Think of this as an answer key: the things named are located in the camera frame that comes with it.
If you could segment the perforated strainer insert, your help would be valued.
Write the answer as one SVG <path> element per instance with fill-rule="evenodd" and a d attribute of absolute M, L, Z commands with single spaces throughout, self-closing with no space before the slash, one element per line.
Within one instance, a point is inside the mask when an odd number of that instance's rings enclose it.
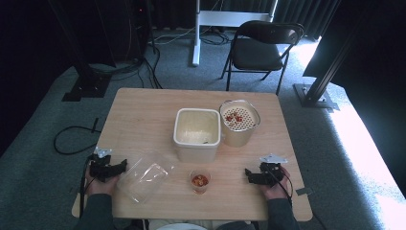
<path fill-rule="evenodd" d="M 243 117 L 240 123 L 228 123 L 225 118 L 228 114 L 237 112 Z M 224 124 L 227 128 L 234 131 L 244 131 L 254 128 L 258 124 L 257 114 L 250 108 L 244 106 L 229 106 L 224 108 L 220 114 L 222 115 Z"/>

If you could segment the cream round pot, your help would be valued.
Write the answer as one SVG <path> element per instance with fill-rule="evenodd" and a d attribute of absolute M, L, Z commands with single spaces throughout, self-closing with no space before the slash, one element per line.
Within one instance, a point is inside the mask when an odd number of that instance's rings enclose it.
<path fill-rule="evenodd" d="M 229 106 L 248 107 L 248 108 L 252 109 L 258 116 L 258 124 L 254 128 L 244 130 L 244 131 L 234 131 L 234 130 L 230 130 L 229 128 L 227 128 L 225 126 L 222 115 L 220 114 L 221 123 L 222 123 L 222 135 L 224 137 L 224 144 L 229 147 L 239 148 L 239 147 L 245 146 L 249 142 L 253 132 L 256 130 L 256 128 L 260 124 L 260 116 L 259 116 L 257 110 L 253 107 L 253 105 L 245 100 L 226 101 L 220 106 L 219 113 L 224 108 L 229 107 Z"/>

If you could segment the black metal stand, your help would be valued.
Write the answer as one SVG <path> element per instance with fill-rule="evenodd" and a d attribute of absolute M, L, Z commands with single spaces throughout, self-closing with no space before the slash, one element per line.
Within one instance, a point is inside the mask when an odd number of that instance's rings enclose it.
<path fill-rule="evenodd" d="M 79 102 L 82 98 L 103 98 L 111 80 L 111 75 L 96 73 L 85 59 L 77 37 L 72 29 L 68 16 L 59 0 L 47 0 L 62 30 L 62 44 L 72 61 L 78 78 L 70 92 L 62 100 Z"/>
<path fill-rule="evenodd" d="M 368 18 L 370 0 L 341 0 L 326 32 L 304 70 L 314 77 L 312 84 L 296 83 L 294 89 L 302 107 L 338 108 L 326 92 L 353 46 L 360 28 Z"/>

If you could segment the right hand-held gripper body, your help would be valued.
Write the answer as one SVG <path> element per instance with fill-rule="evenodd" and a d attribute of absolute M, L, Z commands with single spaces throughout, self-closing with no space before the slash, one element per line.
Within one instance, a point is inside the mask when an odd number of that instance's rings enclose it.
<path fill-rule="evenodd" d="M 285 158 L 282 158 L 276 154 L 270 153 L 266 156 L 262 156 L 260 159 L 260 185 L 274 186 L 282 181 L 284 178 L 284 172 L 281 169 L 281 165 L 287 163 Z"/>

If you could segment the white desk frame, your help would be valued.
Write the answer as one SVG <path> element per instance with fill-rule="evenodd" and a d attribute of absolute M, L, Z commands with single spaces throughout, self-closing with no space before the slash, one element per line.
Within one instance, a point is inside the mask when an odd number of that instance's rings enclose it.
<path fill-rule="evenodd" d="M 269 12 L 248 12 L 248 11 L 203 11 L 200 9 L 200 1 L 195 0 L 195 35 L 192 65 L 198 66 L 200 64 L 200 27 L 201 26 L 215 26 L 215 27 L 238 27 L 244 22 L 250 20 L 261 20 L 272 22 L 275 17 L 276 8 L 279 0 L 272 0 Z"/>

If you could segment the small glass cup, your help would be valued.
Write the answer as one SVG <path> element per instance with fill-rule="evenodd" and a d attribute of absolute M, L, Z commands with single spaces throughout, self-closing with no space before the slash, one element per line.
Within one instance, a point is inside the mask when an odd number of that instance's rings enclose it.
<path fill-rule="evenodd" d="M 211 174 L 205 169 L 193 170 L 190 172 L 190 183 L 192 190 L 198 194 L 204 194 L 209 186 Z"/>

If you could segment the person's left hand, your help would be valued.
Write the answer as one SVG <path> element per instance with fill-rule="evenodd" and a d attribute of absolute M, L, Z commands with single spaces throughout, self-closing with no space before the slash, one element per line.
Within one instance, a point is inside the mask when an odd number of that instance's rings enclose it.
<path fill-rule="evenodd" d="M 99 181 L 97 178 L 92 177 L 89 173 L 86 174 L 86 190 L 89 195 L 106 194 L 112 196 L 115 192 L 116 185 L 119 181 L 118 176 L 110 177 L 105 182 Z"/>

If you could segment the black folding chair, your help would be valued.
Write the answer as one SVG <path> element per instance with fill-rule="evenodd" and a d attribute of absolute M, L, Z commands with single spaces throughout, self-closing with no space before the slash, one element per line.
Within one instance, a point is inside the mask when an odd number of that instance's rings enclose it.
<path fill-rule="evenodd" d="M 230 90 L 233 73 L 263 73 L 264 81 L 272 72 L 280 71 L 276 89 L 279 94 L 290 51 L 304 34 L 304 26 L 299 23 L 251 20 L 241 24 L 220 76 L 222 79 L 227 76 L 226 90 Z"/>

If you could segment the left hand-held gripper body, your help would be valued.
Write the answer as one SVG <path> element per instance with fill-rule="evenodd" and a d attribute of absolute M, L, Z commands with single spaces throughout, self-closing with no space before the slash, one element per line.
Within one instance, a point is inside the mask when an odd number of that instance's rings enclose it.
<path fill-rule="evenodd" d="M 113 169 L 110 164 L 111 149 L 100 149 L 95 148 L 93 154 L 90 157 L 90 170 L 89 174 L 92 177 L 97 178 L 99 181 L 104 182 L 104 174 L 109 170 Z"/>

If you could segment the dark curtain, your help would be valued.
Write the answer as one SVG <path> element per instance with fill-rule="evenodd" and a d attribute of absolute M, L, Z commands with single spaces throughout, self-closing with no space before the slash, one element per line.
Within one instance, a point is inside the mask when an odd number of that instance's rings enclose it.
<path fill-rule="evenodd" d="M 302 24 L 306 36 L 318 39 L 340 3 L 341 0 L 200 0 L 200 9 L 264 13 L 276 6 L 275 22 Z M 150 4 L 152 23 L 158 30 L 195 26 L 196 0 L 150 0 Z"/>

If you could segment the clear plastic lid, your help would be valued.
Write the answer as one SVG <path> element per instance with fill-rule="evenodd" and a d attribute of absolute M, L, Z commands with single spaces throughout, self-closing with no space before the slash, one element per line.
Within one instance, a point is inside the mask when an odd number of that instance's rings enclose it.
<path fill-rule="evenodd" d="M 121 176 L 118 188 L 135 203 L 145 203 L 168 179 L 174 163 L 157 152 L 139 154 Z"/>

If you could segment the cream square container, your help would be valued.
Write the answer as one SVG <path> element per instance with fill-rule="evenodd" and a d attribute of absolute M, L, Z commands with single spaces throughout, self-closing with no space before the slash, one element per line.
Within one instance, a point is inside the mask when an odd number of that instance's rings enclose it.
<path fill-rule="evenodd" d="M 177 112 L 173 142 L 181 162 L 214 162 L 220 141 L 220 115 L 216 110 L 181 108 Z"/>

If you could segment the red chili pieces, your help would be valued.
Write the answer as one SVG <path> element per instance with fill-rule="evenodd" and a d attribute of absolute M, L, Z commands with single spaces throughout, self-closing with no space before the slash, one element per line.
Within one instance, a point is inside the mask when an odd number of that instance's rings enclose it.
<path fill-rule="evenodd" d="M 232 112 L 226 116 L 225 120 L 228 123 L 240 123 L 243 120 L 243 117 L 240 116 L 237 112 Z"/>

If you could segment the person's right hand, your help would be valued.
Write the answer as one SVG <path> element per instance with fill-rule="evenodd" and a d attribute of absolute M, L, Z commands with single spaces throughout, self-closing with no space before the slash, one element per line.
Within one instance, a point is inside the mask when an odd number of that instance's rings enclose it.
<path fill-rule="evenodd" d="M 290 174 L 284 167 L 281 167 L 281 170 L 284 177 L 279 184 L 274 185 L 273 187 L 259 185 L 259 189 L 262 191 L 266 200 L 288 199 L 288 182 Z"/>

